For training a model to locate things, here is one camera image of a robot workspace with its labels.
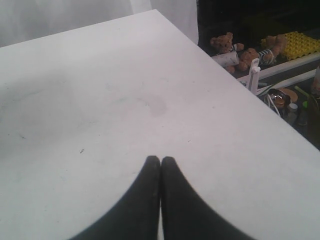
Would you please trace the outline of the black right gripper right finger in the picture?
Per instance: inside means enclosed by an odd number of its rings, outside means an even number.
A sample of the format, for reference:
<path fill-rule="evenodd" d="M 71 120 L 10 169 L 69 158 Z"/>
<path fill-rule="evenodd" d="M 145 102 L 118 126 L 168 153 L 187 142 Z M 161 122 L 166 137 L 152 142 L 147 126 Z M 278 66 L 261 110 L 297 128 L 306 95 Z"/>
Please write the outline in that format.
<path fill-rule="evenodd" d="M 189 184 L 176 160 L 161 162 L 161 214 L 166 240 L 246 240 L 248 236 L 223 219 Z"/>

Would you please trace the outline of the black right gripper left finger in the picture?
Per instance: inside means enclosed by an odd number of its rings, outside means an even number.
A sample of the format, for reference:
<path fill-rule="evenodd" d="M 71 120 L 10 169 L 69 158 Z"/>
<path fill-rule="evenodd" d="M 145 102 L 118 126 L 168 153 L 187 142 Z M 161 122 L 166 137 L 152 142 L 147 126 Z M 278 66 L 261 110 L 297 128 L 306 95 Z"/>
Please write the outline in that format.
<path fill-rule="evenodd" d="M 156 240 L 160 215 L 161 164 L 148 156 L 132 185 L 100 219 L 73 240 Z"/>

